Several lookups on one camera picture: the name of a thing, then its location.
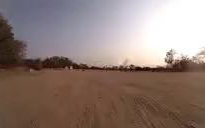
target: treeline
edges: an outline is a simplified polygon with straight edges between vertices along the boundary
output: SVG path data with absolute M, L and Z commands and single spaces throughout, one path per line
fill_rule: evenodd
M 26 44 L 14 38 L 12 26 L 0 14 L 0 68 L 29 67 L 35 70 L 42 68 L 60 69 L 93 69 L 93 70 L 119 70 L 119 71 L 205 71 L 205 48 L 197 55 L 189 58 L 181 54 L 177 57 L 177 52 L 173 49 L 166 53 L 164 61 L 167 66 L 163 67 L 140 67 L 132 64 L 127 65 L 124 61 L 120 66 L 88 66 L 83 63 L 75 63 L 71 59 L 62 56 L 53 56 L 44 59 L 26 59 Z

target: sandy ground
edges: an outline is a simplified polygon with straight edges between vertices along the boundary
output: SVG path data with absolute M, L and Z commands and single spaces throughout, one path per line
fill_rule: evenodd
M 0 73 L 0 128 L 205 128 L 205 73 Z

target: tree canopy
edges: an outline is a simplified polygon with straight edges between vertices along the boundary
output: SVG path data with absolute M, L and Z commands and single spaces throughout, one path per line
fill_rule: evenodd
M 0 14 L 0 67 L 17 66 L 25 56 L 26 44 L 14 39 L 11 25 Z

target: tire track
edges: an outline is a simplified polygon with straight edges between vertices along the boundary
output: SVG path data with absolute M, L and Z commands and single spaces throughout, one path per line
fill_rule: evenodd
M 146 128 L 168 128 L 167 124 L 178 128 L 194 128 L 179 113 L 167 109 L 150 97 L 135 97 L 134 111 Z

